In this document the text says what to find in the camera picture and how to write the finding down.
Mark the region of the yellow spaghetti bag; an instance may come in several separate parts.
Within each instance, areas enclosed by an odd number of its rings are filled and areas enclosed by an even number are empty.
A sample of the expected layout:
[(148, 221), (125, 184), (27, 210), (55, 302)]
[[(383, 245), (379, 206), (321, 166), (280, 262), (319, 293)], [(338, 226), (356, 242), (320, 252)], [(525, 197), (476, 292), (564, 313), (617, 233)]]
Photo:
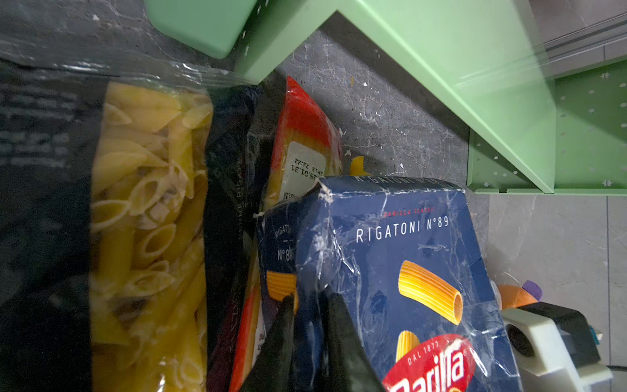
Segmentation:
[(364, 156), (357, 156), (353, 158), (350, 164), (349, 174), (351, 176), (370, 176), (371, 173), (365, 170), (364, 163)]

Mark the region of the red spaghetti pack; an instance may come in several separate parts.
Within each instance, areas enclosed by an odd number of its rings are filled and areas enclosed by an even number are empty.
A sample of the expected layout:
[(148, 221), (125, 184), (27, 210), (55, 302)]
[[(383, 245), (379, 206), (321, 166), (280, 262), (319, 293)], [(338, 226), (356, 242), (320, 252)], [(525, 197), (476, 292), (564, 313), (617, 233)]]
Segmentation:
[[(320, 176), (342, 173), (341, 134), (326, 114), (292, 77), (274, 136), (268, 181), (262, 184), (261, 202), (254, 212), (306, 193)], [(257, 246), (251, 250), (248, 281), (240, 319), (230, 380), (237, 391), (251, 371), (257, 348), (265, 337), (261, 310), (261, 276)]]

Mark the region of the blue Barilla rigatoni box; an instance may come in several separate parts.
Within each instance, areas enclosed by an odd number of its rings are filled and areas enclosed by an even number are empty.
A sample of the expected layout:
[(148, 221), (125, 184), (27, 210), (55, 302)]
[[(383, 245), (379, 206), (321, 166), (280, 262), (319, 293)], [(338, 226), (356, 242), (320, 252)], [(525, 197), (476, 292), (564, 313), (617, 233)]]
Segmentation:
[(520, 391), (462, 188), (330, 176), (257, 222), (265, 322), (295, 297), (292, 390), (324, 391), (340, 294), (385, 391)]

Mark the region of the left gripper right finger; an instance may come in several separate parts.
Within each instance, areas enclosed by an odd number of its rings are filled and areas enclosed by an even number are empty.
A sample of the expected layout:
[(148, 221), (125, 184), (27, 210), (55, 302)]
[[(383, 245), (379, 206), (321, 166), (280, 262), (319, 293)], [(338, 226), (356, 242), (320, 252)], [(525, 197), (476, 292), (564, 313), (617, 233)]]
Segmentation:
[(385, 391), (374, 372), (343, 297), (328, 295), (326, 391)]

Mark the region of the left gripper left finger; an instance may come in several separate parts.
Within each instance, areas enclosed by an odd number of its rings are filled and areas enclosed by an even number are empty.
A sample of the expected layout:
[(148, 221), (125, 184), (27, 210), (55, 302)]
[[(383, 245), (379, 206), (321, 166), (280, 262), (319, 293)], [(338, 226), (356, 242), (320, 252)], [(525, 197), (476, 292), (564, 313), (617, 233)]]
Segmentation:
[(240, 391), (292, 391), (295, 297), (285, 297), (257, 360)]

